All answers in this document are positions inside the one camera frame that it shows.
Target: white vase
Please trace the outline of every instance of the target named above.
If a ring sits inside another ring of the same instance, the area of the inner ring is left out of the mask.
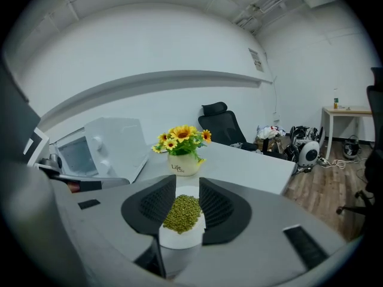
[[[175,175],[195,175],[199,170],[198,159],[192,153],[184,155],[168,154],[168,167]]]

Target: green bean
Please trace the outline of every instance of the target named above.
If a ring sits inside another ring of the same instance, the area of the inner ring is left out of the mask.
[[[191,230],[198,221],[202,211],[198,199],[193,196],[178,196],[163,222],[163,227],[176,231],[178,234]]]

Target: floor plank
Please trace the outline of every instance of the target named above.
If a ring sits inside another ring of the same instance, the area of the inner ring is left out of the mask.
[[[324,155],[327,142],[324,143],[321,153]],[[371,153],[370,146],[361,145],[358,159],[367,158]],[[341,142],[333,142],[329,161],[344,159]],[[363,190],[366,184],[358,178],[364,179],[364,163],[348,163],[344,169],[338,167],[323,168],[316,165],[310,173],[300,173],[292,176],[284,196],[317,218],[321,219],[332,229],[337,231],[345,240],[350,241],[360,234],[364,223],[364,216],[348,211],[341,215],[336,213],[338,206],[363,206],[361,199],[354,197],[355,193]]]

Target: wall outlet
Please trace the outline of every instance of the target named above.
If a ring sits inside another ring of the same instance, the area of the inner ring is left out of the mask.
[[[273,113],[273,120],[274,121],[279,121],[279,113],[277,113],[277,112]]]

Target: potted plant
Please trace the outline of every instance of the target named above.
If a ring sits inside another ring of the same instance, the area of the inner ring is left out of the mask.
[[[169,170],[176,175],[194,175],[200,165],[206,161],[197,154],[197,148],[206,146],[204,142],[211,142],[211,133],[208,130],[197,131],[193,126],[179,126],[170,129],[168,133],[158,136],[159,143],[152,147],[153,151],[168,152]]]

